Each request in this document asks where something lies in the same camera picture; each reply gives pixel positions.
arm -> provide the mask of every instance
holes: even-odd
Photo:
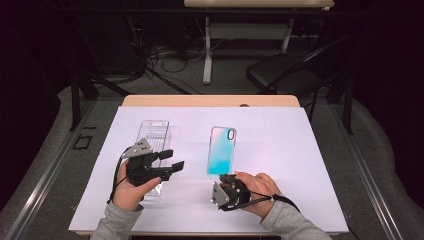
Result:
[[[274,202],[261,226],[284,239],[331,239],[290,204],[279,201]]]
[[[115,195],[105,210],[105,218],[100,219],[91,239],[128,239],[130,231],[143,211],[139,204],[142,197],[160,183],[154,178],[147,183],[134,187],[126,180],[125,161],[119,169],[117,182],[123,180],[115,190]]]
[[[236,178],[240,179],[252,192],[267,196],[281,195],[275,182],[265,173],[252,176],[248,173],[236,172]],[[251,197],[252,200],[261,198],[254,193]],[[261,217],[262,227],[284,239],[331,239],[290,204],[280,201],[263,201],[249,205],[244,210]]]

hand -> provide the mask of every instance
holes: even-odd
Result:
[[[127,164],[128,160],[122,163],[119,169],[117,183],[126,178]],[[143,185],[135,187],[129,183],[127,179],[125,179],[116,187],[113,203],[127,211],[135,211],[144,195],[155,188],[160,182],[161,179],[157,177],[151,179]]]
[[[259,173],[256,176],[252,176],[245,172],[236,172],[236,178],[241,180],[246,185],[247,189],[252,192],[260,193],[267,196],[281,194],[281,191],[275,184],[274,180],[272,180],[265,173]],[[254,193],[251,193],[251,197],[252,200],[263,198],[263,196]],[[264,219],[268,215],[269,211],[271,211],[273,205],[274,202],[267,200],[254,203],[243,209]]]

smartphone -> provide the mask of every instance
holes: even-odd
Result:
[[[208,174],[229,174],[237,131],[231,127],[213,127],[209,142]]]

white tabletop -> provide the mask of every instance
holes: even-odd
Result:
[[[146,197],[133,234],[265,234],[259,217],[223,212],[210,203],[217,176],[206,174],[213,126],[237,129],[232,170],[265,172],[306,218],[329,233],[347,225],[303,108],[298,107],[120,107],[69,226],[90,233],[104,217],[121,153],[136,141],[143,120],[168,120],[172,163],[184,169],[164,182],[159,197]]]

black cable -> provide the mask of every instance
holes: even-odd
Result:
[[[252,204],[255,204],[255,203],[258,203],[258,202],[267,201],[267,200],[269,200],[269,198],[259,198],[259,199],[256,199],[256,200],[253,200],[253,201],[250,201],[250,202],[247,202],[247,203],[237,205],[237,206],[231,208],[230,210],[232,211],[232,210],[236,210],[236,209],[239,209],[239,208],[245,208],[249,205],[252,205]]]
[[[157,59],[154,59],[154,58],[151,58],[151,57],[148,57],[146,59],[147,68],[153,69],[156,66],[157,63],[158,63]]]
[[[124,83],[129,83],[129,82],[135,81],[138,78],[140,78],[141,76],[143,76],[143,74],[144,74],[144,69],[142,71],[137,71],[137,72],[133,73],[128,78],[124,78],[124,79],[120,79],[120,80],[108,80],[108,81],[111,82],[111,83],[113,83],[113,84],[115,84],[115,85],[120,85],[120,84],[124,84]]]
[[[257,194],[257,195],[259,195],[259,196],[262,196],[262,197],[264,197],[266,200],[271,200],[271,201],[276,200],[276,201],[285,202],[285,203],[287,203],[287,204],[292,205],[292,207],[296,208],[296,210],[297,210],[298,212],[300,212],[300,210],[299,210],[299,208],[296,206],[296,204],[294,204],[294,202],[293,202],[292,200],[290,200],[290,199],[288,199],[288,198],[286,198],[286,197],[284,197],[284,196],[280,196],[280,195],[277,195],[277,194],[274,194],[274,195],[272,195],[272,196],[267,196],[267,195],[264,195],[264,194],[261,194],[261,193],[257,193],[257,192],[253,192],[253,191],[250,191],[250,190],[249,190],[249,192],[250,192],[250,193],[253,193],[253,194]]]
[[[187,59],[183,58],[184,65],[182,66],[182,68],[175,70],[175,71],[170,71],[170,70],[165,69],[165,66],[164,66],[165,59],[167,59],[167,58],[162,58],[161,67],[167,73],[179,73],[179,72],[183,71],[187,66]]]
[[[149,71],[150,73],[152,73],[155,77],[159,78],[162,82],[164,82],[168,86],[171,86],[175,90],[179,91],[180,93],[182,93],[182,94],[190,94],[189,92],[187,92],[186,90],[180,88],[179,86],[177,86],[173,82],[171,82],[171,81],[167,80],[166,78],[162,77],[159,73],[155,72],[153,69],[146,68],[146,70]]]
[[[164,74],[160,74],[160,75],[163,76],[163,77],[167,77],[167,78],[171,78],[173,80],[179,81],[179,82],[181,82],[182,84],[186,85],[188,88],[190,88],[191,90],[193,90],[194,92],[196,92],[198,94],[204,94],[202,92],[197,91],[196,89],[194,89],[192,86],[190,86],[188,83],[184,82],[183,80],[180,80],[180,79],[177,79],[177,78],[174,78],[174,77],[171,77],[171,76],[167,76],[167,75],[164,75]]]
[[[154,51],[154,53],[156,54],[156,56],[159,55],[159,51],[158,51],[158,49],[156,47],[153,46],[152,49],[150,50],[150,55],[147,57],[150,60],[151,67],[153,68],[159,62],[159,59],[152,57],[152,53],[151,53],[152,51]]]
[[[119,183],[122,182],[121,181],[118,184],[116,184],[116,179],[118,177],[119,168],[121,167],[121,162],[122,162],[122,158],[119,158],[118,163],[116,164],[116,168],[115,168],[115,175],[113,175],[112,192],[110,193],[109,200],[107,201],[108,204],[110,203],[110,201],[112,201],[113,197],[115,196],[116,187],[118,186]]]

